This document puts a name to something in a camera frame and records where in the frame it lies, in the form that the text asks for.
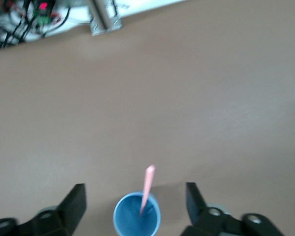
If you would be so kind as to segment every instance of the red light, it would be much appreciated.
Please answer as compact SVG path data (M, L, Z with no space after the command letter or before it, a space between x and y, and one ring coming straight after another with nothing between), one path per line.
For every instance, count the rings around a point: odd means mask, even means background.
M46 2L42 2L40 5L39 5L39 9L41 10L45 10L47 7L47 3Z

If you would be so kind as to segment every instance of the white surface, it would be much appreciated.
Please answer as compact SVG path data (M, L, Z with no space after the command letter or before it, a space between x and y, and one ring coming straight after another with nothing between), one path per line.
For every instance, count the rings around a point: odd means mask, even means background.
M189 224L194 181L295 236L295 0L190 0L123 22L0 52L0 218L23 223L85 182L75 236L116 235L116 203L153 163L157 235Z

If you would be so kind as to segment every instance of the pink spoon handle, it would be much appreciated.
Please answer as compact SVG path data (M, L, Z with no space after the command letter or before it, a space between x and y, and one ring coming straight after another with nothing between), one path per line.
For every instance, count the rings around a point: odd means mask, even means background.
M144 180L144 187L143 187L143 196L142 196L142 202L141 202L141 208L140 208L140 215L142 215L142 212L144 210L144 207L147 204L149 192L151 190L152 181L154 177L155 172L155 166L151 165L146 170L146 176Z

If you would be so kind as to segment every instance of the pink straw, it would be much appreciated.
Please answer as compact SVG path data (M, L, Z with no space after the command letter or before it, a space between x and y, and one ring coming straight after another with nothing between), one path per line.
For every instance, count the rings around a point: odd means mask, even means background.
M141 208L140 208L139 215L142 215L144 207L147 204L149 192L151 190L152 181L153 181L153 177L154 177L154 172L155 172L154 165L150 165L146 170L146 176L144 179L144 187L143 187L143 196L142 196L142 202L141 202Z

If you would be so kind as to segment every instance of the blue cup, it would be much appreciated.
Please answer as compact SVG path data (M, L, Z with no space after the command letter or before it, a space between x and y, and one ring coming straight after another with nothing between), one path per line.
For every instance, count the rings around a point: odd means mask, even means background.
M142 215L139 215L143 192L129 193L116 205L113 221L119 236L154 236L161 223L156 199L149 195Z

